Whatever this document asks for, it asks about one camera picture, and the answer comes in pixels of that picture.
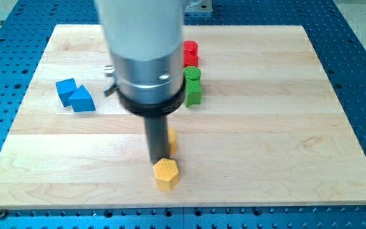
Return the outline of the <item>black flange ring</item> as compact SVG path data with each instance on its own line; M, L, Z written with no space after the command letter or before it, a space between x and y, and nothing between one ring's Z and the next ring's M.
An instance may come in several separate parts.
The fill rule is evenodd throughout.
M184 102L186 97L186 79L183 78L182 86L171 99L157 104L142 104L133 101L123 95L119 90L117 90L117 95L121 105L130 113L146 118L167 116L177 110Z

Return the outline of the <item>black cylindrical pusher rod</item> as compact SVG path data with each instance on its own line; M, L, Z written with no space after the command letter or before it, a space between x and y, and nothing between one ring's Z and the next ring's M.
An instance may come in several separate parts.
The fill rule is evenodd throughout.
M167 117L144 118L144 125L151 162L170 158Z

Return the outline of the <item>red block behind arm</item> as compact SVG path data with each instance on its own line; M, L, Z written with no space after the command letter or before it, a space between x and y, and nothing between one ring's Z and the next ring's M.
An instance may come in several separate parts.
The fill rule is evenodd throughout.
M199 57L197 55L192 55L190 53L184 55L184 67L188 66L198 67L198 65L199 65Z

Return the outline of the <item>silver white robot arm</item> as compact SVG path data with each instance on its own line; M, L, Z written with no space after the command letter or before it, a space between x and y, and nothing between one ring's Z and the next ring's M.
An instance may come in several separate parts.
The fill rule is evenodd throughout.
M144 119L152 163L169 158L167 116L186 93L183 75L183 1L97 0L114 70L105 94Z

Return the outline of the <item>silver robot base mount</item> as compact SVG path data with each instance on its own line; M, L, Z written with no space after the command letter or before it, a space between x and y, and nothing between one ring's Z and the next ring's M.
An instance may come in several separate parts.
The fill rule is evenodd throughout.
M183 0L185 17L211 17L212 0Z

